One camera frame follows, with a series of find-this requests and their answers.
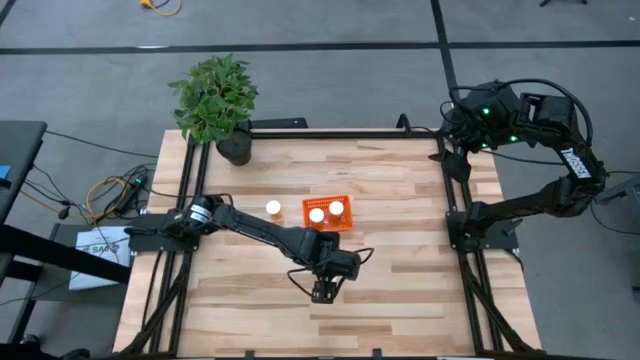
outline wooden tabletop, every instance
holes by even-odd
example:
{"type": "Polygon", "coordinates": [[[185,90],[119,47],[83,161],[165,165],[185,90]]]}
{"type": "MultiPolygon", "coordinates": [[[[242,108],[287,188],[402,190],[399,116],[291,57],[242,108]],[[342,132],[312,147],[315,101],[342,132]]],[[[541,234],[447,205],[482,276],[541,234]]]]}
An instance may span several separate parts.
{"type": "MultiPolygon", "coordinates": [[[[178,193],[186,144],[167,131],[153,188],[178,193]]],[[[231,193],[236,207],[268,219],[278,200],[284,226],[302,226],[302,200],[351,195],[354,228],[341,247],[374,247],[357,281],[345,282],[333,305],[312,304],[292,285],[296,266],[275,248],[241,235],[203,237],[195,253],[179,356],[470,355],[471,332],[456,254],[449,247],[447,199],[440,164],[427,159],[435,140],[254,140],[251,162],[235,167],[212,149],[205,193],[231,193]]],[[[190,178],[193,192],[197,159],[190,178]]],[[[491,155],[470,157],[474,200],[502,200],[491,155]]],[[[175,199],[153,195],[149,210],[164,213],[175,199]]],[[[485,252],[495,303],[531,346],[538,335],[520,266],[504,251],[485,252]]],[[[139,331],[156,254],[133,264],[114,350],[139,331]]],[[[174,275],[181,260],[176,262],[174,275]]],[[[156,277],[155,307],[162,266],[156,277]]],[[[297,279],[309,288],[310,276],[297,279]]],[[[485,347],[486,315],[480,309],[485,347]]],[[[168,348],[173,309],[161,349],[168,348]]]]}

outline white ball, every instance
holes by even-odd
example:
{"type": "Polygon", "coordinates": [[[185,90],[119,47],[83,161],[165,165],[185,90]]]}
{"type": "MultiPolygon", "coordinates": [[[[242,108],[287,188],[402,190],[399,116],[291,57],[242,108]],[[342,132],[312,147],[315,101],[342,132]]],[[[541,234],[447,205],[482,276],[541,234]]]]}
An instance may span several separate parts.
{"type": "Polygon", "coordinates": [[[309,219],[311,219],[311,222],[321,222],[322,220],[324,220],[324,211],[322,211],[322,209],[312,209],[311,211],[309,211],[309,219]]]}
{"type": "Polygon", "coordinates": [[[267,213],[270,215],[276,215],[280,212],[280,202],[277,200],[271,200],[266,206],[267,213]]]}
{"type": "Polygon", "coordinates": [[[342,215],[344,212],[344,205],[340,201],[334,201],[329,204],[329,212],[333,215],[342,215]]]}

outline table leg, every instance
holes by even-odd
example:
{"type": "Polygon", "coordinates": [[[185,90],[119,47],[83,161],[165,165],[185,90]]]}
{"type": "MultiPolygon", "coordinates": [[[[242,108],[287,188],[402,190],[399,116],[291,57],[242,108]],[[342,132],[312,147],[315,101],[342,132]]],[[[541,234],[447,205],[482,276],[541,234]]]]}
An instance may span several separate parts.
{"type": "Polygon", "coordinates": [[[45,240],[29,232],[2,225],[0,238],[0,252],[9,252],[122,284],[129,282],[131,270],[128,267],[45,240]]]}

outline black cable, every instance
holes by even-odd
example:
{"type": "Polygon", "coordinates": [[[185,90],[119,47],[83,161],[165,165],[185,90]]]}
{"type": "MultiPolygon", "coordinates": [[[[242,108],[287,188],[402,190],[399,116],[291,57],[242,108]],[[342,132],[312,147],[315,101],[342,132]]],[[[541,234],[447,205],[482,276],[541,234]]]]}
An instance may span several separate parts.
{"type": "MultiPolygon", "coordinates": [[[[124,180],[124,177],[125,177],[125,176],[127,176],[127,175],[129,175],[129,173],[130,173],[130,172],[132,172],[132,171],[134,171],[134,172],[135,172],[135,171],[137,171],[137,170],[138,170],[138,169],[140,169],[140,168],[144,168],[144,169],[146,169],[146,170],[147,170],[147,171],[149,171],[149,172],[154,172],[154,171],[155,171],[154,169],[147,169],[147,166],[156,166],[156,164],[155,164],[155,163],[147,163],[147,164],[138,165],[138,166],[136,166],[136,167],[134,167],[134,168],[129,169],[129,170],[128,170],[126,173],[124,173],[124,175],[122,175],[122,176],[109,176],[106,180],[110,180],[110,179],[120,179],[120,180],[124,180]]],[[[107,190],[106,190],[105,192],[103,192],[102,194],[97,195],[96,197],[92,198],[92,199],[91,199],[91,201],[96,201],[96,200],[100,199],[101,197],[103,197],[104,195],[106,195],[109,191],[111,191],[111,189],[113,189],[113,188],[114,188],[114,187],[116,187],[117,185],[118,185],[117,183],[115,183],[115,184],[111,185],[111,187],[109,187],[109,189],[107,189],[107,190]]]]}
{"type": "Polygon", "coordinates": [[[154,5],[154,7],[156,8],[156,10],[158,10],[158,9],[160,9],[161,7],[163,7],[163,6],[167,5],[167,4],[169,3],[169,1],[171,1],[171,0],[165,0],[165,2],[163,2],[162,4],[160,4],[160,5],[154,5]]]}
{"type": "Polygon", "coordinates": [[[501,157],[501,158],[505,158],[505,159],[509,159],[509,160],[513,160],[513,161],[518,161],[518,162],[523,162],[523,163],[538,164],[538,165],[566,166],[565,164],[563,164],[561,162],[520,159],[520,158],[509,156],[509,155],[499,154],[499,153],[493,152],[493,151],[488,151],[488,150],[480,150],[480,151],[482,151],[483,153],[492,154],[492,155],[495,155],[495,156],[498,156],[498,157],[501,157]]]}
{"type": "Polygon", "coordinates": [[[413,130],[413,129],[426,130],[426,131],[428,131],[428,132],[430,132],[432,134],[437,134],[438,133],[437,131],[433,131],[433,130],[429,129],[428,127],[424,127],[424,126],[412,126],[411,130],[413,130]]]}
{"type": "Polygon", "coordinates": [[[51,183],[51,185],[53,186],[54,189],[56,189],[56,191],[58,192],[58,194],[60,194],[60,196],[62,196],[63,199],[72,202],[71,200],[69,200],[68,197],[66,197],[62,191],[60,191],[60,189],[58,188],[58,186],[56,185],[56,183],[53,182],[53,179],[51,179],[51,176],[44,170],[40,169],[38,166],[36,166],[36,164],[33,164],[33,168],[40,171],[41,173],[44,174],[44,176],[47,177],[47,179],[49,179],[49,182],[51,183]]]}
{"type": "MultiPolygon", "coordinates": [[[[69,202],[69,205],[74,206],[75,208],[78,209],[78,212],[80,213],[80,216],[84,219],[84,221],[87,223],[87,226],[91,227],[92,223],[87,219],[86,216],[84,216],[84,214],[82,213],[82,207],[80,207],[80,205],[76,204],[75,202],[71,201],[71,199],[69,199],[66,195],[64,195],[62,193],[62,191],[60,191],[60,188],[58,188],[58,186],[56,185],[55,182],[53,182],[53,179],[51,178],[51,175],[49,175],[49,173],[47,173],[46,171],[40,169],[39,167],[36,166],[36,164],[33,164],[34,169],[40,171],[41,173],[44,174],[44,176],[47,177],[47,179],[49,179],[49,182],[51,183],[51,185],[53,186],[54,189],[56,189],[56,191],[60,194],[60,196],[62,196],[62,198],[64,198],[65,200],[67,200],[69,202]]],[[[104,234],[102,233],[102,230],[100,229],[100,227],[98,226],[98,224],[95,224],[95,228],[98,229],[98,232],[100,233],[100,236],[102,237],[102,239],[104,240],[105,244],[107,245],[107,247],[109,247],[109,241],[107,241],[107,238],[104,236],[104,234]]],[[[118,254],[113,251],[113,254],[116,256],[116,261],[118,262],[118,264],[120,264],[120,259],[118,257],[118,254]]]]}
{"type": "Polygon", "coordinates": [[[99,147],[99,148],[102,148],[102,149],[105,149],[105,150],[110,150],[110,151],[119,152],[119,153],[122,153],[122,154],[128,154],[128,155],[134,155],[134,156],[142,156],[142,157],[148,157],[148,158],[152,158],[152,159],[157,159],[157,158],[158,158],[158,156],[155,156],[155,155],[147,155],[147,154],[136,153],[136,152],[133,152],[133,151],[119,150],[119,149],[115,149],[115,148],[112,148],[112,147],[109,147],[109,146],[105,146],[105,145],[100,145],[100,144],[92,143],[92,142],[90,142],[90,141],[86,141],[86,140],[78,139],[78,138],[73,137],[73,136],[69,136],[69,135],[65,135],[65,134],[60,134],[60,133],[57,133],[57,132],[55,132],[55,131],[49,131],[49,130],[47,130],[47,131],[45,131],[45,132],[46,132],[47,134],[60,136],[60,137],[63,137],[63,138],[67,138],[67,139],[70,139],[70,140],[75,140],[75,141],[81,142],[81,143],[83,143],[83,144],[87,144],[87,145],[91,145],[91,146],[99,147]]]}
{"type": "Polygon", "coordinates": [[[142,324],[141,328],[144,328],[144,324],[147,322],[147,311],[149,311],[149,300],[151,299],[151,293],[153,292],[153,283],[156,281],[156,272],[158,271],[158,264],[160,264],[160,258],[162,257],[162,251],[158,251],[156,261],[153,263],[153,271],[151,272],[151,281],[149,282],[149,290],[147,291],[147,301],[144,304],[144,311],[142,312],[142,324]]]}
{"type": "Polygon", "coordinates": [[[49,200],[51,200],[51,201],[53,201],[55,203],[58,203],[58,204],[66,206],[66,203],[65,203],[64,200],[55,199],[55,198],[45,194],[44,192],[42,192],[42,190],[38,189],[37,187],[35,187],[35,185],[31,184],[31,182],[29,180],[25,179],[24,184],[29,186],[30,188],[32,188],[33,190],[35,190],[36,192],[38,192],[40,195],[44,196],[45,198],[47,198],[47,199],[49,199],[49,200]]]}
{"type": "MultiPolygon", "coordinates": [[[[123,242],[123,241],[127,241],[127,240],[129,240],[128,236],[126,238],[122,238],[122,239],[119,239],[119,240],[111,241],[111,242],[109,242],[109,244],[117,244],[119,242],[123,242]]],[[[76,248],[83,248],[83,247],[86,247],[86,246],[95,246],[95,245],[104,245],[104,242],[87,244],[87,245],[82,245],[82,246],[76,246],[76,248]]]]}
{"type": "Polygon", "coordinates": [[[38,182],[35,182],[35,181],[31,180],[31,179],[25,179],[25,182],[29,182],[29,184],[31,184],[31,185],[38,186],[40,189],[42,189],[42,190],[46,191],[47,193],[49,193],[49,195],[52,196],[52,197],[58,198],[60,196],[59,194],[57,194],[53,190],[50,190],[48,187],[46,187],[46,186],[44,186],[44,185],[42,185],[42,184],[40,184],[38,182]]]}
{"type": "Polygon", "coordinates": [[[361,253],[361,252],[365,252],[368,251],[369,255],[367,255],[366,258],[364,258],[364,260],[360,260],[360,265],[366,263],[367,261],[369,261],[369,259],[371,259],[371,256],[373,256],[373,252],[376,251],[376,249],[374,248],[364,248],[364,249],[360,249],[360,250],[356,250],[356,253],[361,253]]]}
{"type": "Polygon", "coordinates": [[[309,291],[307,291],[307,289],[303,288],[302,285],[300,285],[300,283],[298,283],[297,281],[295,281],[293,279],[293,277],[291,276],[291,274],[296,273],[296,272],[302,272],[302,271],[307,271],[309,269],[305,268],[299,268],[299,269],[293,269],[293,270],[289,270],[287,271],[287,277],[289,278],[289,280],[293,283],[293,285],[295,285],[298,289],[300,289],[300,291],[302,291],[303,293],[309,295],[309,297],[313,297],[313,295],[311,295],[311,293],[309,291]]]}
{"type": "Polygon", "coordinates": [[[593,215],[593,218],[596,220],[596,222],[598,223],[598,225],[602,226],[603,228],[613,231],[613,232],[617,232],[619,234],[625,234],[625,235],[640,235],[640,232],[633,232],[633,231],[624,231],[624,230],[618,230],[618,229],[614,229],[612,227],[609,227],[607,225],[605,225],[602,221],[600,221],[600,219],[598,219],[598,217],[596,216],[596,212],[593,210],[593,202],[591,202],[591,204],[589,204],[589,208],[591,209],[591,215],[593,215]]]}
{"type": "Polygon", "coordinates": [[[520,259],[520,256],[516,255],[513,252],[513,249],[504,249],[504,251],[506,251],[507,254],[511,255],[511,257],[514,258],[520,264],[520,268],[522,269],[522,272],[524,272],[524,264],[522,263],[522,259],[520,259]]]}
{"type": "Polygon", "coordinates": [[[446,115],[444,114],[444,111],[442,111],[442,105],[444,105],[444,104],[453,104],[453,101],[447,100],[447,101],[443,102],[442,104],[440,104],[440,106],[438,107],[439,110],[440,110],[440,116],[442,116],[442,120],[448,122],[449,124],[460,124],[461,122],[464,122],[464,121],[453,121],[451,119],[447,119],[446,115]]]}
{"type": "Polygon", "coordinates": [[[613,171],[609,171],[609,175],[612,174],[631,174],[631,175],[635,175],[635,174],[640,174],[640,171],[631,171],[631,170],[613,170],[613,171]]]}
{"type": "MultiPolygon", "coordinates": [[[[100,253],[100,255],[98,255],[98,257],[102,256],[102,254],[104,254],[105,251],[107,251],[107,248],[102,249],[102,253],[100,253]]],[[[10,303],[13,303],[13,302],[16,302],[16,301],[34,300],[34,299],[37,299],[37,298],[42,297],[44,295],[47,295],[48,293],[50,293],[50,292],[52,292],[52,291],[54,291],[56,289],[59,289],[59,288],[65,286],[65,285],[69,284],[73,279],[75,279],[80,274],[81,273],[77,273],[77,274],[73,275],[69,280],[65,280],[63,283],[60,283],[60,284],[52,287],[49,290],[43,291],[42,293],[40,293],[38,295],[25,296],[25,297],[21,297],[21,298],[15,298],[15,299],[7,300],[7,301],[1,303],[0,307],[3,307],[5,305],[7,305],[7,304],[10,304],[10,303]]]]}

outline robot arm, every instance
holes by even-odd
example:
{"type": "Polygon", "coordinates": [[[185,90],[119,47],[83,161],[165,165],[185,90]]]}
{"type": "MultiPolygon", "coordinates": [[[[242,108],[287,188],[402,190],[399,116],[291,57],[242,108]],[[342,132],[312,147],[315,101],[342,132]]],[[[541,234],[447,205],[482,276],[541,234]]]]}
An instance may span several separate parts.
{"type": "Polygon", "coordinates": [[[208,235],[217,230],[230,230],[277,247],[285,257],[311,271],[317,281],[310,293],[291,278],[291,271],[287,275],[315,303],[332,303],[342,282],[345,279],[356,280],[360,265],[366,261],[360,258],[360,251],[340,250],[338,233],[311,228],[284,228],[238,211],[233,205],[226,204],[219,195],[196,196],[183,212],[174,215],[161,229],[166,235],[177,239],[208,235]]]}
{"type": "Polygon", "coordinates": [[[523,93],[518,98],[510,84],[519,82],[526,81],[495,81],[462,87],[471,91],[461,100],[451,92],[456,107],[445,117],[443,132],[450,135],[460,151],[444,156],[445,169],[450,169],[450,175],[456,180],[464,182],[471,170],[466,159],[469,152],[526,142],[530,147],[540,144],[553,149],[569,174],[531,195],[495,204],[472,203],[459,224],[459,232],[464,236],[482,238],[495,222],[540,213],[558,217],[580,215],[604,189],[607,173],[591,151],[592,130],[584,106],[568,91],[546,80],[536,82],[553,84],[569,95],[523,93]],[[575,105],[587,121],[587,140],[578,128],[575,105]]]}

